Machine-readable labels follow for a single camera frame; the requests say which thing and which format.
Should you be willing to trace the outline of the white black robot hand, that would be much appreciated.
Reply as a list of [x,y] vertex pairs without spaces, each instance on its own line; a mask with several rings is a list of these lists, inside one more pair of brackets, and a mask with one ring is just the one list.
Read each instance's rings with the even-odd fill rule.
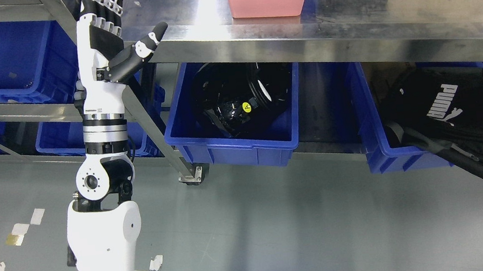
[[80,82],[86,116],[121,115],[124,83],[153,57],[168,24],[163,21],[124,48],[121,17],[124,0],[81,0],[76,24]]

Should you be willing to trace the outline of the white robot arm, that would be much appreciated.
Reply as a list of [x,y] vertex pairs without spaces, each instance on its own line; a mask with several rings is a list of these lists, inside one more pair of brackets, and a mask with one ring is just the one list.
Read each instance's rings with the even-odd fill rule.
[[160,44],[161,22],[129,46],[122,39],[124,0],[81,0],[76,22],[79,79],[74,96],[82,116],[85,160],[68,205],[68,261],[78,271],[134,271],[142,227],[133,201],[135,169],[123,93]]

